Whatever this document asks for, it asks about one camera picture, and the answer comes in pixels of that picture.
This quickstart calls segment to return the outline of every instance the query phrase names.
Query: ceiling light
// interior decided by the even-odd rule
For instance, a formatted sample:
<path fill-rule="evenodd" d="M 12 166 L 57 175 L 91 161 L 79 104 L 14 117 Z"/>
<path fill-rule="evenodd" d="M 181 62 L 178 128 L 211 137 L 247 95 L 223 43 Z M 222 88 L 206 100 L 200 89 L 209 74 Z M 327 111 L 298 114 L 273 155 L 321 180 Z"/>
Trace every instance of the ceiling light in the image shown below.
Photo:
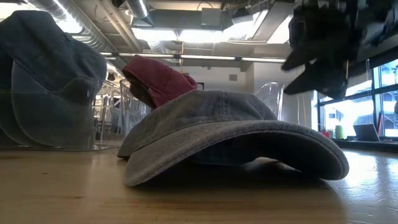
<path fill-rule="evenodd" d="M 210 56 L 210 55 L 181 55 L 183 59 L 209 59 L 209 60 L 235 60 L 235 57 Z"/>
<path fill-rule="evenodd" d="M 223 31 L 224 41 L 229 39 L 244 39 L 247 32 L 249 32 L 250 28 L 253 26 L 253 21 L 240 22 L 237 24 L 233 24 L 229 28 Z"/>
<path fill-rule="evenodd" d="M 121 57 L 134 57 L 136 55 L 140 55 L 142 57 L 149 57 L 149 58 L 174 58 L 172 54 L 135 54 L 135 53 L 120 53 L 119 56 Z"/>
<path fill-rule="evenodd" d="M 102 55 L 112 54 L 109 52 L 101 52 Z M 243 61 L 243 62 L 272 62 L 284 63 L 285 59 L 282 58 L 256 58 L 256 57 L 235 57 L 235 56 L 213 56 L 213 55 L 180 55 L 180 54 L 145 54 L 145 53 L 118 53 L 121 57 L 134 57 L 140 55 L 149 58 L 182 58 L 182 59 L 204 59 L 204 60 L 230 60 L 230 61 Z"/>
<path fill-rule="evenodd" d="M 283 44 L 289 40 L 289 23 L 292 18 L 292 15 L 286 17 L 267 41 L 268 44 Z"/>
<path fill-rule="evenodd" d="M 232 23 L 238 24 L 241 22 L 252 21 L 253 17 L 250 14 L 249 10 L 246 7 L 240 7 L 233 15 L 232 15 Z"/>
<path fill-rule="evenodd" d="M 268 14 L 268 10 L 266 9 L 266 10 L 260 12 L 259 15 L 256 16 L 256 18 L 254 18 L 254 15 L 253 15 L 253 19 L 255 20 L 255 22 L 254 22 L 254 25 L 250 28 L 248 34 L 246 35 L 246 38 L 245 38 L 246 40 L 254 37 L 254 34 L 256 34 L 257 30 L 260 28 L 260 25 L 266 18 L 267 14 Z"/>
<path fill-rule="evenodd" d="M 218 43 L 225 41 L 222 31 L 183 30 L 179 40 L 187 43 Z"/>
<path fill-rule="evenodd" d="M 244 62 L 274 62 L 274 63 L 284 63 L 285 59 L 281 58 L 250 58 L 243 57 L 242 61 Z"/>
<path fill-rule="evenodd" d="M 132 28 L 132 31 L 139 40 L 146 40 L 146 41 L 177 40 L 175 32 L 169 29 Z"/>

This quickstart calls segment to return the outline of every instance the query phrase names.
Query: laptop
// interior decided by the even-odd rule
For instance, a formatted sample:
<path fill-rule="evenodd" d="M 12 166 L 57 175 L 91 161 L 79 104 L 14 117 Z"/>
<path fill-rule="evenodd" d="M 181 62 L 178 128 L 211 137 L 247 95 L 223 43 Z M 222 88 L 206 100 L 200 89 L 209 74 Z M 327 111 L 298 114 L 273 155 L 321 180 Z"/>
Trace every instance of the laptop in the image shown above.
<path fill-rule="evenodd" d="M 358 141 L 380 141 L 373 124 L 354 125 L 354 130 Z"/>

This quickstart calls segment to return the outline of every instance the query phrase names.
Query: wall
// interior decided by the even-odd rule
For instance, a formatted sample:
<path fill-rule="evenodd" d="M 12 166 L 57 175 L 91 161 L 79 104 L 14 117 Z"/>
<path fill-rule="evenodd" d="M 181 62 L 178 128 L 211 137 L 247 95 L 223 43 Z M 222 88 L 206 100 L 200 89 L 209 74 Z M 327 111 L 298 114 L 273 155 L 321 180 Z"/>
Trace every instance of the wall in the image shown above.
<path fill-rule="evenodd" d="M 254 93 L 254 63 L 246 71 L 245 90 L 246 93 Z"/>
<path fill-rule="evenodd" d="M 280 63 L 253 63 L 254 64 L 254 92 L 269 82 L 288 85 L 299 74 L 299 70 L 283 72 Z"/>
<path fill-rule="evenodd" d="M 245 72 L 240 68 L 221 68 L 221 67 L 184 67 L 184 73 L 195 79 L 197 82 L 205 83 L 205 90 L 222 90 L 234 92 L 246 92 Z M 229 74 L 238 75 L 237 81 L 229 81 Z"/>

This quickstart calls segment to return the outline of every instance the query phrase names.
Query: dark denim cap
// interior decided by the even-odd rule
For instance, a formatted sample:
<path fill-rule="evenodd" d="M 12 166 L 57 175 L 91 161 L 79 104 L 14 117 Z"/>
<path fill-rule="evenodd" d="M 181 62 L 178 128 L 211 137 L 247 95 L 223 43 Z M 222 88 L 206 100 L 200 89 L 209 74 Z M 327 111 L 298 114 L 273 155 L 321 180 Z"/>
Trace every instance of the dark denim cap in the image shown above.
<path fill-rule="evenodd" d="M 324 135 L 278 121 L 254 95 L 223 91 L 193 90 L 157 108 L 131 129 L 118 157 L 129 157 L 124 181 L 130 186 L 185 159 L 238 165 L 268 157 L 329 180 L 349 170 Z"/>
<path fill-rule="evenodd" d="M 43 11 L 16 11 L 0 23 L 0 128 L 26 146 L 90 147 L 92 102 L 106 61 Z"/>

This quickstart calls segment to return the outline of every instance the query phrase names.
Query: table surface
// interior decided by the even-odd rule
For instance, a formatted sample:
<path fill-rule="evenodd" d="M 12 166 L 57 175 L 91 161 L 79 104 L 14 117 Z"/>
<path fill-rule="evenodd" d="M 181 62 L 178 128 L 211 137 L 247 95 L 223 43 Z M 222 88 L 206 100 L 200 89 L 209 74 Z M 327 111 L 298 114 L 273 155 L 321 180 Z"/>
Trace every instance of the table surface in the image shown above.
<path fill-rule="evenodd" d="M 393 154 L 346 151 L 340 181 L 260 159 L 182 164 L 132 188 L 115 153 L 0 152 L 0 223 L 398 223 Z"/>

